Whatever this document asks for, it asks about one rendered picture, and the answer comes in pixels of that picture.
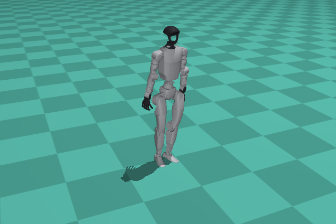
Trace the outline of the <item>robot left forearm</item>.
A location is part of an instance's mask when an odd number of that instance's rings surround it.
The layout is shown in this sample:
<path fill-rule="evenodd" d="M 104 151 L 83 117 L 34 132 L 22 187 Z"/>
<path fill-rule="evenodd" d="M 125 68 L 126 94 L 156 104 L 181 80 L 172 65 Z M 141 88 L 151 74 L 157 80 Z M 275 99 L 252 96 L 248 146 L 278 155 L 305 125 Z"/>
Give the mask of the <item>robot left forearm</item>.
<path fill-rule="evenodd" d="M 187 74 L 180 74 L 181 77 L 181 82 L 180 82 L 180 90 L 183 91 L 184 87 L 186 87 L 187 85 Z"/>

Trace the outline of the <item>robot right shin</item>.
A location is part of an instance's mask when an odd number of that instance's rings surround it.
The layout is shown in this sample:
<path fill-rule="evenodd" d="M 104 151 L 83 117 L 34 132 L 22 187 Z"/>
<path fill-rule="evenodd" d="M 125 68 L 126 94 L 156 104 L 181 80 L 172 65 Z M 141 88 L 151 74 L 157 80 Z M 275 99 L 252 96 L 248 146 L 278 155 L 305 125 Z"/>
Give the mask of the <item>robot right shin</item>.
<path fill-rule="evenodd" d="M 155 141 L 155 146 L 156 146 L 156 157 L 158 158 L 158 155 L 159 157 L 161 157 L 162 148 L 164 145 L 164 134 L 161 133 L 159 135 L 157 131 L 157 127 L 155 127 L 154 141 Z"/>

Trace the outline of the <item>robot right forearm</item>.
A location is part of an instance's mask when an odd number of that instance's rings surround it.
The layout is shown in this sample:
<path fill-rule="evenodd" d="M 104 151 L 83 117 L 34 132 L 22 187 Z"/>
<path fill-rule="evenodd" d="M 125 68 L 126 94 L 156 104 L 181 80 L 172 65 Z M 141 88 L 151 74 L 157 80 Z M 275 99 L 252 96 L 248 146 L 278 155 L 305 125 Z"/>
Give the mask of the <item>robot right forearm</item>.
<path fill-rule="evenodd" d="M 146 86 L 145 94 L 144 94 L 146 98 L 149 98 L 149 95 L 153 92 L 153 86 L 155 84 L 155 81 L 152 79 L 153 79 L 153 74 L 150 73 L 148 76 L 147 86 Z"/>

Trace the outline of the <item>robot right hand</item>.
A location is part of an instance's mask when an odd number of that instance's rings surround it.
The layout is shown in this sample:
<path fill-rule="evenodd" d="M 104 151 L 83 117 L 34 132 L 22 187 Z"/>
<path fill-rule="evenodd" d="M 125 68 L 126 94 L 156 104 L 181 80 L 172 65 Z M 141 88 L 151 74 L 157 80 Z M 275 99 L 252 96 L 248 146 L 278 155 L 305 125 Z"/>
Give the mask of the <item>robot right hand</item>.
<path fill-rule="evenodd" d="M 144 100 L 142 101 L 142 107 L 146 110 L 150 110 L 149 106 L 153 108 L 150 104 L 151 94 L 149 95 L 149 98 L 144 97 Z M 148 108 L 147 108 L 148 107 Z"/>

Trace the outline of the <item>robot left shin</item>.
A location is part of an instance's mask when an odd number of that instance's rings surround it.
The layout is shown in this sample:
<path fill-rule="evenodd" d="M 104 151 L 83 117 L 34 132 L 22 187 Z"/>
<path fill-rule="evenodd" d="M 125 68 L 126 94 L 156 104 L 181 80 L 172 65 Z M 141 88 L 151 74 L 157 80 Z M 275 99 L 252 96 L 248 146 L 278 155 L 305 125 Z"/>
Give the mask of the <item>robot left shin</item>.
<path fill-rule="evenodd" d="M 170 152 L 172 152 L 173 145 L 176 140 L 177 132 L 178 132 L 178 126 L 175 127 L 174 131 L 166 130 L 166 155 L 167 156 L 169 156 L 169 154 L 171 154 Z"/>

